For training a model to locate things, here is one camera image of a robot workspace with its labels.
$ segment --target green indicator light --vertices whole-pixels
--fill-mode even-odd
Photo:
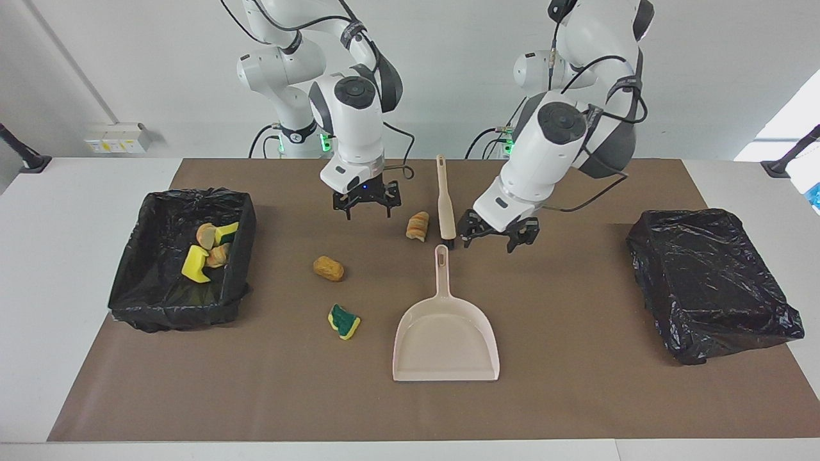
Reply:
[[[319,138],[321,139],[321,150],[323,152],[329,152],[333,148],[333,144],[330,143],[330,138],[324,133],[320,133]]]

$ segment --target green and yellow sponge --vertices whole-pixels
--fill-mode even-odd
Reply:
[[[339,338],[349,340],[353,337],[362,319],[345,311],[338,304],[334,304],[330,313],[327,314],[327,321],[334,330],[339,332]]]

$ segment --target brown paper surface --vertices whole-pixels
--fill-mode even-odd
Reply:
[[[435,163],[411,162],[417,176],[401,180],[391,219],[363,204],[352,221],[331,209],[323,164],[182,163],[174,188],[252,195],[253,291],[236,322],[201,331],[147,334],[108,318],[49,440],[820,436],[820,402],[784,345],[695,367],[664,349],[625,238],[644,210],[704,207],[681,162],[635,160],[631,178],[588,208],[542,211],[538,240],[512,255],[504,237],[450,254],[453,295],[494,328],[495,383],[392,381],[399,319],[435,293]],[[448,162],[456,219],[500,166]],[[581,203],[607,181],[571,171],[550,204]],[[433,217],[424,244],[404,237],[421,210]],[[345,265],[344,281],[312,273],[322,254]],[[362,318],[350,341],[327,322],[334,303]]]

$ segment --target black plastic bag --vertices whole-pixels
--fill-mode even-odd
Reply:
[[[678,362],[803,338],[800,313],[730,212],[644,212],[626,242],[646,308]]]
[[[200,225],[239,222],[228,264],[203,271],[211,281],[181,274]],[[187,330],[232,322],[248,291],[246,279],[256,214],[249,194],[227,189],[168,190],[149,194],[120,260],[108,307],[134,328]]]

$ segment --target gray joint cap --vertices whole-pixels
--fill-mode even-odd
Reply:
[[[356,109],[364,109],[373,104],[376,87],[363,77],[345,77],[333,88],[333,93],[342,104]]]
[[[579,140],[586,132],[586,121],[578,109],[566,103],[548,103],[538,111],[538,125],[553,144]]]

